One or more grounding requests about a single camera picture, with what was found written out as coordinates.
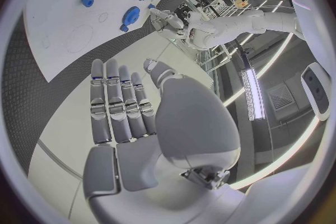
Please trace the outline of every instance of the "white floor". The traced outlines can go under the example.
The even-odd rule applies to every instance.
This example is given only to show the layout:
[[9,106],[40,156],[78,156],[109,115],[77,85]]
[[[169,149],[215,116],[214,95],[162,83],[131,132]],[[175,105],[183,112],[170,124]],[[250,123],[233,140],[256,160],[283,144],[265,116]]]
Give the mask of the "white floor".
[[[207,87],[212,84],[211,78],[186,54],[154,32],[124,49],[115,59],[119,65],[127,65],[130,73],[138,72],[142,76],[146,93],[155,110],[160,104],[160,96],[150,76],[143,70],[146,58],[163,61]],[[56,158],[80,175],[87,154],[94,146],[89,96],[88,76],[61,104],[40,137]],[[38,145],[31,160],[29,180],[45,200],[71,222],[96,223],[85,202],[80,179],[63,170]]]

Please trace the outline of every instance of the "robotic finger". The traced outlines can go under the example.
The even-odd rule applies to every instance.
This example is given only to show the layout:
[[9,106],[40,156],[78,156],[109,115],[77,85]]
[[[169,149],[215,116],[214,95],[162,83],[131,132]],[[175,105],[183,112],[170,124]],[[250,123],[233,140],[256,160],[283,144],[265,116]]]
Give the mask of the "robotic finger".
[[103,65],[99,59],[92,62],[90,104],[92,134],[95,144],[110,142],[111,133],[105,107]]
[[123,99],[125,102],[126,115],[132,137],[142,137],[147,133],[147,131],[141,116],[140,106],[137,103],[128,68],[126,66],[120,66],[119,74]]
[[155,112],[153,110],[152,104],[147,98],[139,73],[133,73],[131,75],[131,80],[134,86],[134,91],[136,93],[138,104],[140,106],[142,119],[147,129],[147,134],[148,135],[156,134]]
[[115,59],[111,58],[106,63],[106,76],[109,112],[114,138],[117,143],[128,142],[132,136],[120,84],[118,63]]

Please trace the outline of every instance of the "blue cylinder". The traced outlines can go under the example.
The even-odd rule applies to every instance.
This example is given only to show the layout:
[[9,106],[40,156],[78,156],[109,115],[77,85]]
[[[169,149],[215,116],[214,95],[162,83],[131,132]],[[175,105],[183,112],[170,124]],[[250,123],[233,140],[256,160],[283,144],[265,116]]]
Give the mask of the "blue cylinder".
[[82,0],[82,4],[86,7],[91,7],[94,4],[94,0]]

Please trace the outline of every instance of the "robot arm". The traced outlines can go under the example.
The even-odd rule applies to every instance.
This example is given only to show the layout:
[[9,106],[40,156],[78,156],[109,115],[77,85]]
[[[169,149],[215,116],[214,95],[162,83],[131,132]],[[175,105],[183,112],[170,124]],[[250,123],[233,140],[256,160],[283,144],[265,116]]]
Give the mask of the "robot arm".
[[[153,8],[151,19],[154,26],[158,21],[165,20],[155,15],[156,11],[152,10]],[[200,16],[198,12],[189,12],[187,18],[189,25],[183,29],[175,28],[168,21],[166,22],[168,27],[162,22],[161,27],[155,26],[155,28],[161,36],[184,39],[190,47],[198,50],[208,50],[228,43],[244,32],[251,34],[263,34],[266,30],[292,32],[304,39],[295,13],[265,13],[261,10],[250,10],[241,16],[217,17],[210,21],[202,21]]]

